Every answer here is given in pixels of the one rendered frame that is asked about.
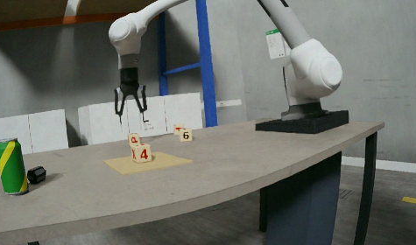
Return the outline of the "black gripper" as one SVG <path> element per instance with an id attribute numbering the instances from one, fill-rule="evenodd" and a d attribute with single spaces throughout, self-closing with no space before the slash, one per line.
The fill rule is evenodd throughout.
<path id="1" fill-rule="evenodd" d="M 145 96 L 145 88 L 146 85 L 139 85 L 138 83 L 138 74 L 137 74 L 137 68 L 127 68 L 120 71 L 120 87 L 117 89 L 114 89 L 115 93 L 115 113 L 116 115 L 119 115 L 120 123 L 122 125 L 122 132 L 124 133 L 124 126 L 123 126 L 123 107 L 125 104 L 125 99 L 127 95 L 133 95 L 137 107 L 139 109 L 139 117 L 140 117 L 140 127 L 141 130 L 144 130 L 144 112 L 148 109 L 147 108 L 147 102 L 146 102 L 146 96 Z M 137 90 L 140 88 L 141 95 L 142 95 L 142 101 L 143 106 L 142 108 L 141 103 L 137 96 Z M 123 99 L 120 107 L 120 111 L 118 112 L 118 94 L 119 90 L 123 93 Z M 141 116 L 140 116 L 141 115 Z"/>

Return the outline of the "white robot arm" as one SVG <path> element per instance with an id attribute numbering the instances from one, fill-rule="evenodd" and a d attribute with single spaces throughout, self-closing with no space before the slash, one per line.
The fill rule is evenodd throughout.
<path id="1" fill-rule="evenodd" d="M 159 13 L 186 1 L 188 0 L 158 0 L 112 24 L 109 28 L 109 40 L 118 53 L 119 70 L 139 67 L 141 37 L 149 22 Z M 331 95 L 331 92 L 334 93 L 340 87 L 340 63 L 318 40 L 310 38 L 286 0 L 257 1 L 291 49 L 283 65 L 289 109 L 281 113 L 281 120 L 328 114 L 328 110 L 321 109 L 320 98 Z"/>

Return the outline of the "beige flat mat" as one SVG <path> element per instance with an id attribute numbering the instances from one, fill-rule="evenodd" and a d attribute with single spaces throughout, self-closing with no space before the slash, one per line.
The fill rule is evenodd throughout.
<path id="1" fill-rule="evenodd" d="M 123 176 L 138 172 L 153 171 L 176 165 L 189 164 L 193 163 L 194 161 L 182 157 L 175 157 L 162 152 L 153 152 L 151 162 L 138 164 L 132 160 L 132 156 L 103 160 L 103 162 Z"/>

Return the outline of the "green drink can with yellow stripe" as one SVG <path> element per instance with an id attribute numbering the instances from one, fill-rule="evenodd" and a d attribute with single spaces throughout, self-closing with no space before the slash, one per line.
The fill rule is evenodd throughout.
<path id="1" fill-rule="evenodd" d="M 0 175 L 4 192 L 9 196 L 25 194 L 29 189 L 21 144 L 17 137 L 0 140 Z"/>

